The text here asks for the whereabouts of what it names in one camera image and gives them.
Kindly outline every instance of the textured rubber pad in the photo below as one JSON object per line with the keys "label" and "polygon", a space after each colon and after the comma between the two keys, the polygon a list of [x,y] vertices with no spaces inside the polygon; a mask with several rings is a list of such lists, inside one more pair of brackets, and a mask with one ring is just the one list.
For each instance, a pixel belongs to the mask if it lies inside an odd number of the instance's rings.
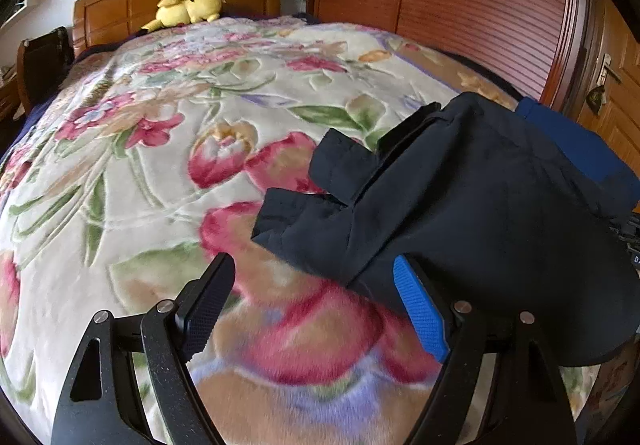
{"label": "textured rubber pad", "polygon": [[442,317],[402,255],[398,255],[394,261],[394,282],[420,344],[438,362],[443,363],[449,355],[449,345],[445,340]]}

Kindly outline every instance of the yellow plush toy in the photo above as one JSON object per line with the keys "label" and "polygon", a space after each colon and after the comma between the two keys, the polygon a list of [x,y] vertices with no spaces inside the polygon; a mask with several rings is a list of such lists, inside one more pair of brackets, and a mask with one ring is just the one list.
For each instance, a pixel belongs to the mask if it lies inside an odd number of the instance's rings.
{"label": "yellow plush toy", "polygon": [[155,32],[190,22],[215,21],[220,17],[222,0],[162,0],[156,18],[142,28]]}

